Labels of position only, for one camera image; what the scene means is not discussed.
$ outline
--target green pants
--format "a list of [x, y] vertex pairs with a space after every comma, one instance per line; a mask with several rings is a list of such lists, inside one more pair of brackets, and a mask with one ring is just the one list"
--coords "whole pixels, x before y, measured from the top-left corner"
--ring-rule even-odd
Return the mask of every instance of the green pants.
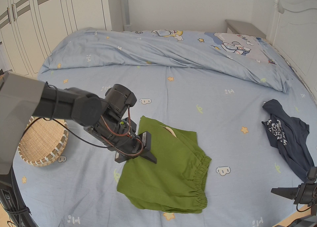
[[154, 164], [142, 157], [125, 163], [117, 191], [139, 209], [201, 213], [207, 207], [205, 184], [211, 158], [197, 144], [196, 132], [141, 117], [139, 134], [152, 135]]

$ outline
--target wooden floor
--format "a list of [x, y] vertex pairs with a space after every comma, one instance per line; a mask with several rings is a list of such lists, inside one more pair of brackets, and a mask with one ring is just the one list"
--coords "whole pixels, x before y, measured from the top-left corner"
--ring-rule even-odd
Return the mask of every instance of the wooden floor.
[[[303, 206], [302, 208], [300, 208], [300, 210], [304, 210], [304, 209], [307, 209], [307, 206]], [[282, 226], [288, 226], [295, 219], [303, 217], [303, 216], [307, 216], [309, 214], [310, 214], [310, 210], [307, 210], [303, 213], [295, 212], [290, 217], [286, 218], [285, 220], [281, 221], [278, 224]], [[8, 220], [9, 220], [8, 214], [3, 210], [2, 207], [0, 207], [0, 227], [7, 227]]]

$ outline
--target woven basket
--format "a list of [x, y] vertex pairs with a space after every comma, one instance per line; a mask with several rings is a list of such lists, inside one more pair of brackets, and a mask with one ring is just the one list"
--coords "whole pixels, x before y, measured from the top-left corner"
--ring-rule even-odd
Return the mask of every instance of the woven basket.
[[[30, 126], [36, 117], [31, 117]], [[67, 126], [65, 120], [58, 120]], [[33, 166], [47, 166], [56, 161], [65, 149], [68, 131], [55, 121], [39, 119], [22, 137], [18, 152], [24, 162]]]

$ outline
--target white headboard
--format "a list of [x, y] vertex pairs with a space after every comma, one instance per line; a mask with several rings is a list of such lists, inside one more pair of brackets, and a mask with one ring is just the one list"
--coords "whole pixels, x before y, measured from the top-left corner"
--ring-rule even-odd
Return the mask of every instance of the white headboard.
[[317, 0], [290, 4], [274, 0], [267, 40], [317, 99]]

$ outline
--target dark gray t-shirt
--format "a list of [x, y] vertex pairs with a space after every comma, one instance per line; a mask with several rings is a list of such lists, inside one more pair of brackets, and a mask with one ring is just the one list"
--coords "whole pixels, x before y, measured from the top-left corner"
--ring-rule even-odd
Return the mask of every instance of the dark gray t-shirt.
[[268, 121], [262, 122], [271, 146], [278, 148], [289, 167], [305, 182], [307, 171], [315, 166], [306, 145], [309, 125], [289, 117], [276, 99], [266, 102], [263, 108], [271, 114]]

